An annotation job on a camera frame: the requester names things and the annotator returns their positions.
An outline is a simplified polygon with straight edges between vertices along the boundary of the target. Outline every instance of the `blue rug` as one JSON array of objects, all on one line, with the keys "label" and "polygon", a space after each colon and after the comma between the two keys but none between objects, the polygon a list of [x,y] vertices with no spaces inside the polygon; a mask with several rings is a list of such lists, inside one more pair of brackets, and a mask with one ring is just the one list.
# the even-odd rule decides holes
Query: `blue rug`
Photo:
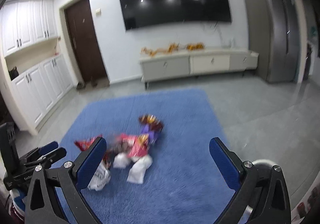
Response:
[{"label": "blue rug", "polygon": [[[79,149],[74,140],[102,133],[112,140],[121,132],[138,134],[138,116],[154,114],[164,123],[162,137],[151,148],[153,164],[144,184],[128,183],[127,169],[111,169],[111,181],[100,192],[82,194],[102,223],[213,223],[233,195],[209,153],[213,137],[228,146],[207,95],[198,89],[155,92],[102,100],[89,104],[61,141],[74,160]],[[62,206],[76,223],[61,192]]]}]

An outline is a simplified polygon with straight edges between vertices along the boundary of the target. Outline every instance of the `floor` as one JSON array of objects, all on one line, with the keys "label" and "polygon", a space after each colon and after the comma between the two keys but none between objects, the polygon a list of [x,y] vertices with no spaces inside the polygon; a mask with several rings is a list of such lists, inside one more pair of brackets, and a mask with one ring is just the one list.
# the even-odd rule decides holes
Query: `floor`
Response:
[{"label": "floor", "polygon": [[313,82],[269,85],[246,73],[202,76],[151,83],[145,91],[139,80],[110,87],[71,90],[36,137],[16,134],[22,155],[53,140],[60,142],[90,102],[174,88],[206,91],[229,141],[241,160],[270,159],[281,166],[293,208],[320,170],[320,87]]}]

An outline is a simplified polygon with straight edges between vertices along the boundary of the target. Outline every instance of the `screw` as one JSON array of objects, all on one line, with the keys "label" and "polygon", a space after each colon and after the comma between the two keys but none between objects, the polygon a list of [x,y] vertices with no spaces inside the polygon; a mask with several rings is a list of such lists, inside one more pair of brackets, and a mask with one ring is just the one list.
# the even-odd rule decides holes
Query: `screw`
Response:
[{"label": "screw", "polygon": [[251,168],[251,167],[252,167],[252,163],[249,162],[249,161],[245,161],[245,162],[244,162],[244,166],[245,166],[246,168]]},{"label": "screw", "polygon": [[41,165],[37,165],[36,166],[36,171],[40,171],[42,169],[42,166]]},{"label": "screw", "polygon": [[69,168],[69,167],[71,167],[72,166],[72,162],[70,162],[70,161],[67,161],[67,162],[65,162],[64,163],[64,168]]},{"label": "screw", "polygon": [[281,167],[278,165],[273,166],[273,169],[275,169],[276,171],[281,171]]}]

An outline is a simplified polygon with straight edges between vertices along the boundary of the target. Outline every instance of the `refrigerator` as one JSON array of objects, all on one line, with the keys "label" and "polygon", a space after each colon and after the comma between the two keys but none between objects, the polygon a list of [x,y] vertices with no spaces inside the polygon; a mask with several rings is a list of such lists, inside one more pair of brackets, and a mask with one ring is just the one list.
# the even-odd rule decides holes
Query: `refrigerator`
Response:
[{"label": "refrigerator", "polygon": [[294,0],[245,0],[249,49],[259,53],[256,73],[270,83],[295,79],[300,34]]}]

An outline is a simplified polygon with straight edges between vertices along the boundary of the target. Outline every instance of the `doorway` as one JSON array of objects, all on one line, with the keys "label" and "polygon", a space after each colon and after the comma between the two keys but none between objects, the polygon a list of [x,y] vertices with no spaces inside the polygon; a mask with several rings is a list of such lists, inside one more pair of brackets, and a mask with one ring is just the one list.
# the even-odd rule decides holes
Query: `doorway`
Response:
[{"label": "doorway", "polygon": [[84,82],[107,78],[89,0],[80,0],[66,8],[65,17],[72,49]]}]

